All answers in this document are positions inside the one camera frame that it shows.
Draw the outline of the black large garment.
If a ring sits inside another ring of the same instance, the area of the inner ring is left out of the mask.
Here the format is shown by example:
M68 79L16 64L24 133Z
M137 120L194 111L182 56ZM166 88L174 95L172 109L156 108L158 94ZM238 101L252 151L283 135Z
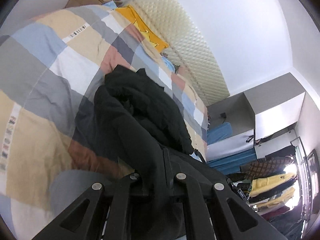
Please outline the black large garment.
M176 174L207 185L227 182L192 158L194 148L178 105L144 69L116 66L79 112L80 128L68 150L73 165L116 182L139 174L127 209L131 239L186 235L183 205L174 200Z

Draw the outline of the yellow garment on rack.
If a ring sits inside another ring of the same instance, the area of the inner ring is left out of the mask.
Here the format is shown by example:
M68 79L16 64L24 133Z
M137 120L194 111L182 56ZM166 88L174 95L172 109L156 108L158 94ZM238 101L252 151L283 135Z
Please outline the yellow garment on rack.
M271 208L278 204L285 204L295 194L294 184L297 175L284 173L252 181L248 204L257 209Z

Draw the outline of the brown checked garment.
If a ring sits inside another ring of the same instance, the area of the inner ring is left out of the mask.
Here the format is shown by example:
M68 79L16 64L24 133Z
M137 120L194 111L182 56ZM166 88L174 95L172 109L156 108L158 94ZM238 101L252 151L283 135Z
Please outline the brown checked garment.
M275 157L267 160L258 159L240 166L240 172L245 174L246 179L266 178L278 174L287 165L292 164L294 159L291 156Z

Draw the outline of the colourful patchwork duvet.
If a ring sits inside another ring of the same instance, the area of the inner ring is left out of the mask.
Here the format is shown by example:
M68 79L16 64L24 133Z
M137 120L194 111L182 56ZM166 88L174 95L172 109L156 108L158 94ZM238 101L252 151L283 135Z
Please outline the colourful patchwork duvet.
M49 186L61 172L129 172L95 139L93 98L117 65L145 69L178 104L193 147L206 152L203 101L117 11L86 5L28 20L1 36L1 217L17 239L52 220Z

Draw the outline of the light blue pillow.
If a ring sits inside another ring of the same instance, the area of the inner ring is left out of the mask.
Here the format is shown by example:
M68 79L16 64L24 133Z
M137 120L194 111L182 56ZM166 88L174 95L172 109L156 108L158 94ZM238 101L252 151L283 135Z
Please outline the light blue pillow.
M173 72L173 73L176 72L175 66L174 66L166 57L162 56L162 61L164 62L164 64L167 66L167 68L168 68L171 72Z

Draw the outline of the cream quilted headboard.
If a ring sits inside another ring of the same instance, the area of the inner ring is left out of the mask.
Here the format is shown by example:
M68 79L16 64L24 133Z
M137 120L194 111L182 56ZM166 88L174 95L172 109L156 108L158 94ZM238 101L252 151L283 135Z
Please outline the cream quilted headboard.
M129 0L146 25L169 45L164 52L205 105L229 97L225 79L198 27L178 0Z

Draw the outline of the yellow pillow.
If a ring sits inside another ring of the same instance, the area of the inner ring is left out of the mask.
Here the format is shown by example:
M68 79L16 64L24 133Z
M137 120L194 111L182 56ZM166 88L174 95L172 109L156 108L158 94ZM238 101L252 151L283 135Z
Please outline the yellow pillow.
M131 5L117 8L116 11L129 20L140 31L141 35L144 36L144 38L147 39L159 53L161 53L164 49L169 48L167 42L159 38L147 26L147 24L142 20L140 15Z

